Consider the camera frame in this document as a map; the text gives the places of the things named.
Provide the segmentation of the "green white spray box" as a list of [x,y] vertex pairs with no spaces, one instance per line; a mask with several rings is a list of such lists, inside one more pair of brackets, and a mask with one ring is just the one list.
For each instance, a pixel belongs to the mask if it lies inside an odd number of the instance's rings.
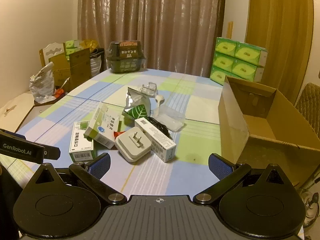
[[85,137],[85,130],[81,128],[85,122],[75,122],[71,133],[69,155],[74,163],[91,161],[96,157],[94,141]]

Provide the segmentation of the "green white medicine box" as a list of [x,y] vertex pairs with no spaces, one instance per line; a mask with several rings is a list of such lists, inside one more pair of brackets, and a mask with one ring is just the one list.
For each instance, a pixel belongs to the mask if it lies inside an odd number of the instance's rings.
[[84,135],[111,149],[115,145],[114,132],[118,131],[119,119],[120,115],[110,109],[107,103],[100,102],[87,124]]

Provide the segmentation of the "red sachet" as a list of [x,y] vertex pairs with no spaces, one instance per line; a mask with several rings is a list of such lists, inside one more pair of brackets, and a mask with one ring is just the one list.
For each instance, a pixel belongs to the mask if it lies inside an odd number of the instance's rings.
[[123,133],[125,133],[125,131],[120,131],[120,132],[114,131],[114,138],[117,138],[118,136],[120,136]]

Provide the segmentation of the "white power adapter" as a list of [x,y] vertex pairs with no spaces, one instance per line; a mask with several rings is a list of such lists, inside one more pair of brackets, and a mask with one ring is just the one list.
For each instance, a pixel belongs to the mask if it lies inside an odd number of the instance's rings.
[[133,127],[118,135],[115,145],[123,158],[134,163],[151,152],[151,141],[139,127]]

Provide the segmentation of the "long white barcode box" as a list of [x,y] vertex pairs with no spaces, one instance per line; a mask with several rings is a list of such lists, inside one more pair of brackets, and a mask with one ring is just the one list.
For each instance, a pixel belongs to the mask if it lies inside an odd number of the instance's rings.
[[165,163],[175,156],[176,144],[153,126],[146,118],[135,120],[135,126],[139,127],[151,141],[151,150]]

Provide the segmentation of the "clear plastic tray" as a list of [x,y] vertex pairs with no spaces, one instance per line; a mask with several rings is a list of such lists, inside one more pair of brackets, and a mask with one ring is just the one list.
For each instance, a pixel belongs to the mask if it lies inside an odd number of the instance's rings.
[[184,114],[166,105],[157,107],[153,111],[152,117],[173,132],[179,131],[184,126],[185,122]]

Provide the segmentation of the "silver green foil bag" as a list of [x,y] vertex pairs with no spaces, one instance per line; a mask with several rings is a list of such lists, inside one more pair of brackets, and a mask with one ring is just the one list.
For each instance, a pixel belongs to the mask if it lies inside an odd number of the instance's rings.
[[145,94],[133,88],[127,88],[123,116],[132,120],[148,118],[150,116],[150,107],[150,99]]

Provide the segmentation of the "cream plastic spoon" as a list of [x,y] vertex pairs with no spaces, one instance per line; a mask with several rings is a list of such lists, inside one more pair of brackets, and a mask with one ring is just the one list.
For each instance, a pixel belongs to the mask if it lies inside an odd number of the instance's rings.
[[159,110],[159,107],[165,101],[165,98],[164,98],[163,95],[158,94],[158,95],[155,96],[155,101],[156,101],[157,105],[156,105],[156,108],[153,110],[154,114]]

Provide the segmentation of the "large cardboard box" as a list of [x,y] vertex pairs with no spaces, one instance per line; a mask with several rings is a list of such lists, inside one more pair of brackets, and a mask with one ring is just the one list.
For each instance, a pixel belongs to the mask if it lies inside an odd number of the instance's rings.
[[226,77],[219,101],[221,155],[253,168],[278,164],[304,187],[319,168],[319,138],[277,89]]

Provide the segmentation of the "crumpled silver bag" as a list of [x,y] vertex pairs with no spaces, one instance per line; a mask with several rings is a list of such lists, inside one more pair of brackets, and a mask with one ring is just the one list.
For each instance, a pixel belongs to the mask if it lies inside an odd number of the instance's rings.
[[54,63],[50,62],[36,75],[30,77],[29,89],[36,103],[44,104],[56,99],[53,67]]

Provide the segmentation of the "open brown carton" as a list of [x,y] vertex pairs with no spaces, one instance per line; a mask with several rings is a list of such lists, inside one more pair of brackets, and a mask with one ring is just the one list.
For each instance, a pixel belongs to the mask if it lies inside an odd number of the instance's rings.
[[90,51],[83,49],[72,53],[69,56],[69,61],[65,54],[59,54],[49,59],[54,64],[52,71],[54,83],[56,87],[63,86],[66,92],[70,92],[80,86],[92,77],[90,64]]

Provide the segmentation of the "white carved chair back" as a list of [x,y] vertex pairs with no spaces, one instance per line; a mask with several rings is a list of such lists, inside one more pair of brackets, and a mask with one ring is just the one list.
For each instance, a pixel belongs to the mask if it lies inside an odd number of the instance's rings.
[[49,63],[49,59],[53,56],[64,54],[65,44],[64,43],[51,43],[45,48],[39,50],[41,65],[44,67]]

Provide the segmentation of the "quilted chair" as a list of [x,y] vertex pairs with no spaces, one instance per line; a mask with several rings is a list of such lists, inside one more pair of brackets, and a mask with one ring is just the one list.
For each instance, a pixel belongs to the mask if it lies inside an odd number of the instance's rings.
[[311,82],[307,83],[296,103],[296,109],[304,116],[319,137],[320,87]]

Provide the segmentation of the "green tissue pack stack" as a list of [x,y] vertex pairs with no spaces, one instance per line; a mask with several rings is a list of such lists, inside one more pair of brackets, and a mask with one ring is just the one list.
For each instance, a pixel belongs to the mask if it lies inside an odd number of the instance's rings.
[[252,44],[217,37],[210,79],[223,85],[225,77],[260,82],[268,51]]

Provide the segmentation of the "yellow plastic bag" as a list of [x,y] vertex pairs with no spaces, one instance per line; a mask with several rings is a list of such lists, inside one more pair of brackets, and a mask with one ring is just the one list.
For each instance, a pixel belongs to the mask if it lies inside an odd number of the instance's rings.
[[99,48],[99,42],[97,40],[93,39],[86,39],[80,41],[80,47],[82,49],[89,49],[90,53],[93,53],[93,51],[97,48]]

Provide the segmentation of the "dark green food package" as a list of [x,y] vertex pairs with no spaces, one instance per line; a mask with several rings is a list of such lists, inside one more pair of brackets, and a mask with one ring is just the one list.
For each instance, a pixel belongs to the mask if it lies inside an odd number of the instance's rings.
[[139,71],[145,60],[141,42],[137,40],[111,42],[106,58],[108,68],[117,74]]

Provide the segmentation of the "brown curtain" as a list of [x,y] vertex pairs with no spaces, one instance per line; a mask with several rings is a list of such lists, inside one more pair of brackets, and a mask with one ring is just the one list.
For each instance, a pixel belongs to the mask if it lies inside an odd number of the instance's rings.
[[139,40],[147,68],[208,77],[225,0],[78,0],[78,36]]

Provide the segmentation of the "wooden door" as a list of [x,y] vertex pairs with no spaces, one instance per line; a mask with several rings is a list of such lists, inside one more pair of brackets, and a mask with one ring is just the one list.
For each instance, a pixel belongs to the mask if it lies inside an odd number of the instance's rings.
[[246,43],[268,51],[261,82],[295,103],[308,66],[313,0],[249,0]]

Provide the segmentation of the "orange handled tool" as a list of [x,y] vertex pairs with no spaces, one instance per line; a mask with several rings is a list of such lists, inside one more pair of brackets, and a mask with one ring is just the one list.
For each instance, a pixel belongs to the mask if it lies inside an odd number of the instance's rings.
[[63,96],[65,94],[65,90],[63,89],[63,87],[67,84],[67,82],[69,81],[70,77],[68,77],[64,83],[62,84],[62,86],[60,88],[58,88],[56,91],[55,91],[55,98],[58,99],[60,98],[61,96]]

